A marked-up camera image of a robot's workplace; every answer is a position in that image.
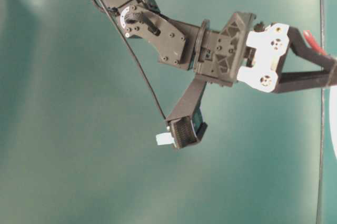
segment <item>screw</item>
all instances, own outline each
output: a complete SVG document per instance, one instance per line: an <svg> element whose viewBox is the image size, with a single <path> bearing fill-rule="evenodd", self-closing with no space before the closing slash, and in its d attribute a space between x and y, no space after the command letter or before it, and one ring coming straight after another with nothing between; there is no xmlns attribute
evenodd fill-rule
<svg viewBox="0 0 337 224"><path fill-rule="evenodd" d="M265 87L268 87L269 85L272 84L272 79L268 75L262 77L260 81L261 81L261 84Z"/></svg>

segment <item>red wire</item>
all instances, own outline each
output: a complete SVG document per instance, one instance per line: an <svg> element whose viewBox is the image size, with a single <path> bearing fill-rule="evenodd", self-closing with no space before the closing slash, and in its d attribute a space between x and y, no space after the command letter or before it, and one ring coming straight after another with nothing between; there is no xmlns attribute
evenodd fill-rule
<svg viewBox="0 0 337 224"><path fill-rule="evenodd" d="M316 52L324 56L328 55L327 52L317 43L314 36L312 36L309 30L303 31L303 35L304 35L305 40L308 42L308 44L311 46L313 50L315 50Z"/></svg>

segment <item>green backdrop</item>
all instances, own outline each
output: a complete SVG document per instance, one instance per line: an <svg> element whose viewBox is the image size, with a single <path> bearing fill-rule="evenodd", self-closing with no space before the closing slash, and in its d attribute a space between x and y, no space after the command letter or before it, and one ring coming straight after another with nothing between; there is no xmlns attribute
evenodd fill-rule
<svg viewBox="0 0 337 224"><path fill-rule="evenodd" d="M332 54L337 54L336 34L337 28L336 13L337 1L324 0L325 4L325 43L326 50ZM325 92L325 144L324 144L324 169L323 169L323 190L322 190L322 222L335 223L337 221L337 153L333 151L333 145L330 134L330 109L329 103L337 100L330 100L330 91Z"/></svg>
<svg viewBox="0 0 337 224"><path fill-rule="evenodd" d="M320 35L320 0L157 2L218 30L246 11ZM131 43L168 114L193 72ZM209 85L203 142L175 151L156 146L165 125L90 0L0 0L0 51L2 223L315 223L320 90ZM315 67L290 56L286 69Z"/></svg>

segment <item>white plastic piece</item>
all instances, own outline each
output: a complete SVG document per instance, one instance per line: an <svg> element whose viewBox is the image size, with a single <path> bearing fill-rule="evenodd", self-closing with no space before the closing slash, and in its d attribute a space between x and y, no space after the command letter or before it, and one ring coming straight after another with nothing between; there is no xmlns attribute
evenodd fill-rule
<svg viewBox="0 0 337 224"><path fill-rule="evenodd" d="M337 158L337 86L330 89L330 130L333 149Z"/></svg>
<svg viewBox="0 0 337 224"><path fill-rule="evenodd" d="M241 66L237 80L259 91L274 91L279 79L276 69L289 44L288 30L288 25L277 23L264 32L249 32L246 44L256 49L253 67Z"/></svg>
<svg viewBox="0 0 337 224"><path fill-rule="evenodd" d="M126 13L128 13L130 11L130 6L128 6L127 8L125 8L122 13L121 13L121 18L120 18L120 21L121 21L121 26L123 29L125 29L126 27L126 23L125 23L125 15Z"/></svg>
<svg viewBox="0 0 337 224"><path fill-rule="evenodd" d="M157 145L170 145L174 144L174 138L171 133L161 133L156 135Z"/></svg>

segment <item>robotic arm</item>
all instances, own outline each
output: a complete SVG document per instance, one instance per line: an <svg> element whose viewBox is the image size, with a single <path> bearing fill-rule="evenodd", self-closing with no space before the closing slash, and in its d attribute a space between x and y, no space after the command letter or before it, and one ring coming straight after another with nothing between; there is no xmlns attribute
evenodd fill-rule
<svg viewBox="0 0 337 224"><path fill-rule="evenodd" d="M262 22L254 26L254 14L235 12L218 32L209 29L209 20L195 26L164 16L155 0L92 1L117 23L127 45L129 38L143 38L157 49L159 63L195 72L194 80L165 118L169 133L157 135L159 145L174 144L181 149L201 141L207 124L200 104L207 83L231 87L240 81L266 93L337 85L337 60L307 47L295 27L281 23L265 27ZM323 70L284 73L289 49Z"/></svg>

